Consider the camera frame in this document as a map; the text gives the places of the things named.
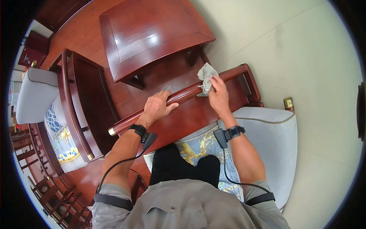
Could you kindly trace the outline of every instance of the person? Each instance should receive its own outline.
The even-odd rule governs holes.
[[[229,95],[222,79],[210,79],[211,107],[225,128],[238,125],[229,108]],[[179,104],[166,106],[170,91],[148,98],[144,113],[136,121],[148,129],[154,121],[168,115]],[[116,162],[137,154],[141,137],[133,129],[126,131],[104,160],[102,175]],[[269,189],[264,164],[256,149],[241,133],[230,140],[232,159],[241,183]],[[113,168],[106,176],[100,194],[131,201],[127,176],[133,161]],[[148,189],[137,199],[132,210],[95,202],[93,228],[289,228],[273,200],[249,206],[233,194],[217,188],[220,162],[214,155],[201,158],[196,167],[186,162],[174,144],[155,152]],[[244,200],[266,193],[254,186],[243,186]]]

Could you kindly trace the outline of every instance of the table top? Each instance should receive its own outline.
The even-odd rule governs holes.
[[[100,15],[115,82],[172,53],[215,40],[188,0],[126,0]]]

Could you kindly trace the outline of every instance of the short sleeve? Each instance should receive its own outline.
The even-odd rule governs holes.
[[[131,200],[130,193],[116,184],[103,184],[99,194],[117,196]],[[93,205],[93,229],[115,229],[119,228],[131,211],[124,208],[96,202]]]
[[[253,184],[259,185],[270,191],[268,183],[265,180],[259,180],[254,182]],[[265,193],[267,192],[261,188],[248,186],[244,190],[244,200],[245,202],[247,202],[248,200]],[[290,228],[286,219],[282,216],[280,210],[277,208],[274,200],[265,201],[262,203],[254,204],[252,206],[248,206],[244,203],[242,203],[242,205],[244,206],[251,218],[259,217],[260,220],[263,223],[267,224],[270,228]]]

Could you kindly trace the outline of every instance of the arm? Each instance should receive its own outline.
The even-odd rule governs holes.
[[[229,108],[229,93],[224,81],[217,76],[210,78],[210,81],[216,90],[209,91],[211,107],[217,112],[226,129],[238,125]],[[245,134],[231,139],[230,146],[241,183],[251,184],[258,180],[266,180],[264,164]]]
[[[145,104],[143,114],[136,121],[136,125],[142,125],[148,129],[156,120],[168,115],[179,106],[173,103],[167,106],[167,98],[171,91],[160,91],[149,97]],[[102,168],[102,176],[116,162],[133,158],[137,154],[141,138],[135,130],[127,130],[114,144],[108,157],[105,158]],[[106,176],[104,183],[116,184],[130,191],[127,176],[134,161],[127,161],[117,165]]]

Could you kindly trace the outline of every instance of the cleaning cloth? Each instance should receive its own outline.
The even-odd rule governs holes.
[[[203,81],[203,84],[201,86],[202,92],[197,96],[208,96],[208,91],[211,89],[212,86],[209,77],[212,78],[213,75],[219,76],[217,71],[213,69],[211,65],[205,63],[205,65],[203,65],[203,67],[197,73],[198,78]]]

